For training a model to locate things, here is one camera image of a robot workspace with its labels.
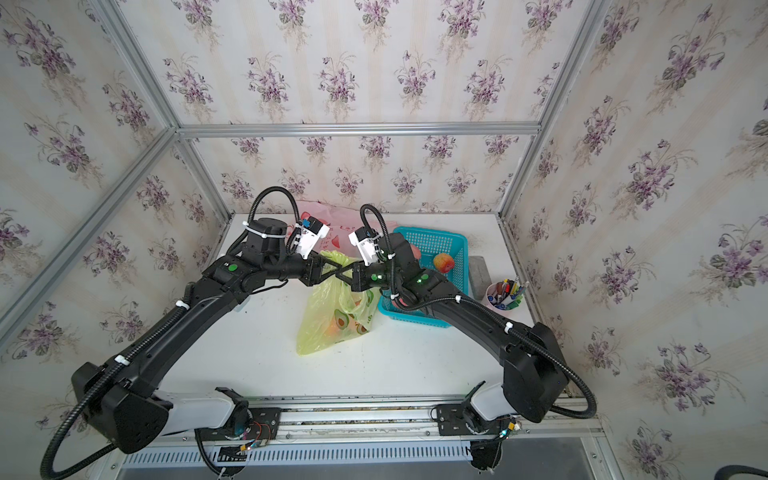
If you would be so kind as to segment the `yellow-green plastic bag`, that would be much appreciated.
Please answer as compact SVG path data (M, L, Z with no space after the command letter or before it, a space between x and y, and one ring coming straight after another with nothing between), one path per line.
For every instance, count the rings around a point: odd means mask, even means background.
M352 292L337 279L312 288L296 338L296 353L310 355L366 335L380 299L378 290Z

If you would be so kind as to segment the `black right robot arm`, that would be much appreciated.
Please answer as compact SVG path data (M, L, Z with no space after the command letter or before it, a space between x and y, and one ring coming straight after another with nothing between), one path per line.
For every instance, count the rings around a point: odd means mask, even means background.
M396 309L450 324L501 366L499 383L479 383L462 402L461 416L471 431L483 433L513 417L539 423L549 412L573 419L596 415L596 396L567 365L547 326L505 318L465 295L444 274L422 267L410 243L385 226L374 229L364 221L349 241L361 259L341 268L338 279L356 292L379 288Z

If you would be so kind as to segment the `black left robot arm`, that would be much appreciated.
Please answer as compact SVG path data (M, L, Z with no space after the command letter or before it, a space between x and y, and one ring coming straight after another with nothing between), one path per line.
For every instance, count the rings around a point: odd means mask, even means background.
M96 365L86 362L72 375L76 398L43 454L40 475L65 479L119 449L135 453L161 436L171 418L171 401L156 392L179 358L219 319L250 296L297 279L314 286L327 279L315 244L329 233L323 221L296 214L292 227L283 221L250 215L226 253L214 260L199 280L150 330L118 354ZM108 445L73 466L58 471L56 455L76 421L82 419Z

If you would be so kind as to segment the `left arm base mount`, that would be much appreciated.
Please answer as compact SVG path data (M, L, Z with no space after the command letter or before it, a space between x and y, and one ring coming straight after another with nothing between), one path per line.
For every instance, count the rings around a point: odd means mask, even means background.
M222 427L195 431L195 441L214 465L244 465L249 456L277 438L282 410L275 407L240 410Z

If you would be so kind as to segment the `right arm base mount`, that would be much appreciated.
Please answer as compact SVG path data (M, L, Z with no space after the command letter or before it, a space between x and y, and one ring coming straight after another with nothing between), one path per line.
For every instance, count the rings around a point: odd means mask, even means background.
M515 416L486 420L467 401L438 404L431 408L429 417L441 437L473 437L469 442L470 464L480 472L493 472L502 459L504 442L522 430Z

